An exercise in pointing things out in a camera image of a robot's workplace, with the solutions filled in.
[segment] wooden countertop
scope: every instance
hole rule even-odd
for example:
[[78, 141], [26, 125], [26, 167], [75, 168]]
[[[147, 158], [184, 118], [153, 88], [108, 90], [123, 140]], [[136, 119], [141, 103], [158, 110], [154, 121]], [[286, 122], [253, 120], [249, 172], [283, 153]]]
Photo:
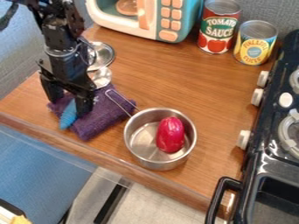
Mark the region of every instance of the wooden countertop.
[[240, 178], [243, 151], [235, 143], [254, 123], [257, 108], [250, 99], [260, 71], [271, 63], [245, 66], [232, 52], [207, 54], [198, 49], [196, 34], [172, 45], [95, 25], [86, 36], [115, 49], [113, 83], [140, 109], [174, 108], [194, 121], [198, 143], [187, 163], [172, 171], [141, 168], [124, 145], [125, 122], [87, 143], [59, 130], [36, 74], [0, 102], [0, 123], [205, 210], [219, 178]]

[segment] tin can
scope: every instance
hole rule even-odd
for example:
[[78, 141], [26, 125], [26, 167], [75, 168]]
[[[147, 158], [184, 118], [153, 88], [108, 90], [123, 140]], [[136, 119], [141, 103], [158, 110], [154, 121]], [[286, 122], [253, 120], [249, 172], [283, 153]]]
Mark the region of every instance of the tin can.
[[234, 0], [206, 0], [198, 46], [208, 53], [227, 52], [240, 12], [239, 4]]
[[271, 56], [278, 35], [277, 29], [261, 20], [247, 21], [240, 26], [233, 56], [250, 66], [259, 66]]

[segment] can label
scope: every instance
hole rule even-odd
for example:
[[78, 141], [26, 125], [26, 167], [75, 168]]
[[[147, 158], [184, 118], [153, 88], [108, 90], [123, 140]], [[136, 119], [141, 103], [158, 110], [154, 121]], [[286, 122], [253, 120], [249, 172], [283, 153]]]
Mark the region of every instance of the can label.
[[216, 15], [205, 8], [201, 22], [198, 46], [209, 53], [225, 53], [232, 45], [239, 14]]
[[270, 57], [275, 40], [276, 37], [267, 39], [249, 38], [239, 32], [233, 55], [238, 61], [246, 65], [261, 65]]

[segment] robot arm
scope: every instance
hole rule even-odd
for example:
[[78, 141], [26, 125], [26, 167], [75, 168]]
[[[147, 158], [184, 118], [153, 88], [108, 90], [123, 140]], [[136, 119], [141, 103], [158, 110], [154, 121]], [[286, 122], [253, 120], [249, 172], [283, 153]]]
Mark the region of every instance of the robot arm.
[[78, 38], [84, 31], [84, 19], [80, 16], [72, 0], [6, 0], [13, 5], [22, 4], [32, 11], [38, 27], [41, 29], [44, 20], [49, 16], [65, 18], [73, 37]]
[[32, 11], [45, 38], [45, 58], [38, 61], [40, 79], [48, 99], [55, 103], [63, 97], [64, 89], [72, 93], [76, 101], [78, 117], [93, 109], [95, 85], [87, 75], [88, 48], [92, 46], [81, 34], [84, 20], [72, 0], [6, 0], [12, 6], [4, 16], [4, 28], [12, 12], [22, 4]]

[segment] can lid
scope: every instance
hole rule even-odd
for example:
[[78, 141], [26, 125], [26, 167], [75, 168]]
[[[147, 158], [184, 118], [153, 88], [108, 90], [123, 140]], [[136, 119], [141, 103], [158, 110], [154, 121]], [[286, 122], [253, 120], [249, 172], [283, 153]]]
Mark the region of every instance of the can lid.
[[270, 39], [278, 35], [277, 29], [269, 22], [250, 20], [240, 26], [240, 32], [252, 39]]
[[207, 0], [205, 7], [217, 15], [232, 15], [241, 11], [240, 5], [234, 0]]

